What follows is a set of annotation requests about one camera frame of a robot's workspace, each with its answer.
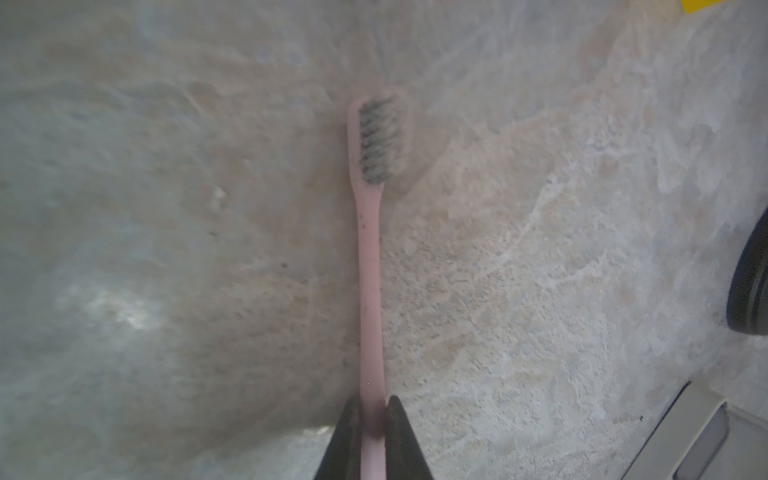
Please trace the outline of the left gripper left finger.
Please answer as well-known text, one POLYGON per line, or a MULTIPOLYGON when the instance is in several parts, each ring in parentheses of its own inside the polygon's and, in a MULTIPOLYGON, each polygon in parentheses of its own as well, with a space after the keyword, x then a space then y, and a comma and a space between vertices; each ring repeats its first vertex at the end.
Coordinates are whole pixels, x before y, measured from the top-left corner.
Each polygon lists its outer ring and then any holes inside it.
POLYGON ((361 471, 360 400, 352 395, 345 403, 327 445, 315 480, 359 480, 361 471))

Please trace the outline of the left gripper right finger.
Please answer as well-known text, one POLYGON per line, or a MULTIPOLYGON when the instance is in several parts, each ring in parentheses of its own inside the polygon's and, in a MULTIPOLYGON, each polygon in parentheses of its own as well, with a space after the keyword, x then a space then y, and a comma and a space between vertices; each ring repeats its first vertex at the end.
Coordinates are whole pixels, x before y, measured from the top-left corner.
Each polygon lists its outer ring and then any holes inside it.
POLYGON ((433 480, 401 400, 392 395, 385 416, 387 480, 433 480))

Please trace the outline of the pink toothbrush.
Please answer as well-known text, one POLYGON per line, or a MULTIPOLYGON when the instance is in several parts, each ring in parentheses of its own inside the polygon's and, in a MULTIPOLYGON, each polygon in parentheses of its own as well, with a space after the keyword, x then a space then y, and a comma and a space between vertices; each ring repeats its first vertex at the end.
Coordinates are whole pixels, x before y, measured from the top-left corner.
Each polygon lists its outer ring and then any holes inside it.
POLYGON ((350 183, 355 200, 360 300, 362 479, 385 479, 386 383, 381 310, 380 204, 403 153, 397 97, 363 97, 347 110, 350 183))

